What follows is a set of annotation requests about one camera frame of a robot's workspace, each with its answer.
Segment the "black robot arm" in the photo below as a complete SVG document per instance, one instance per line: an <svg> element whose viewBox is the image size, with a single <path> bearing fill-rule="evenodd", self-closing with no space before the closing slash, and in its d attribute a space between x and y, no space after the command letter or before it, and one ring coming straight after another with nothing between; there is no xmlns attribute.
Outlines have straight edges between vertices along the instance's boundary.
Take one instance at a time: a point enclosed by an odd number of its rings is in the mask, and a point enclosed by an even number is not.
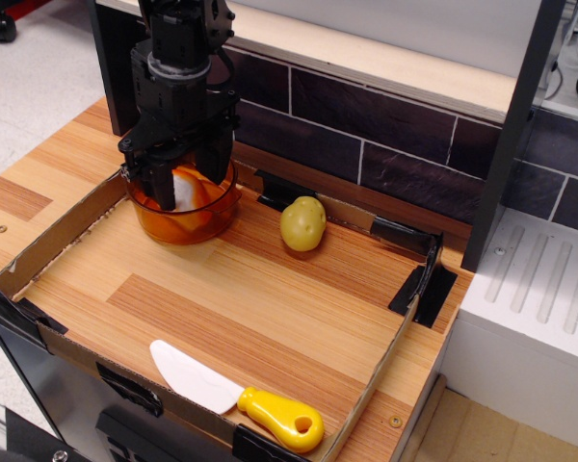
<svg viewBox="0 0 578 462"><path fill-rule="evenodd" d="M143 1L140 10L148 37L130 53L139 118L118 149L125 179L172 211L175 168L191 162L218 185L230 164L239 96L208 75L213 57L233 68L223 45L235 15L224 1Z"/></svg>

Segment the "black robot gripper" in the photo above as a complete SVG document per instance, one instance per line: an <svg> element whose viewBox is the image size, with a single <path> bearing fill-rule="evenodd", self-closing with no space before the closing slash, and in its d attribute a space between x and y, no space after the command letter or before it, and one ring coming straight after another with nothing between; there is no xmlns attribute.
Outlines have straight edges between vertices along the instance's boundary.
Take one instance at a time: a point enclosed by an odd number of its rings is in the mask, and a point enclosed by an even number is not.
<svg viewBox="0 0 578 462"><path fill-rule="evenodd" d="M118 149L126 177L138 177L139 188L163 211L175 209L172 171L182 157L192 156L197 171L215 185L228 170L239 96L233 90L210 90L210 69L208 57L194 68L180 68L161 64L149 45L131 50L140 116Z"/></svg>

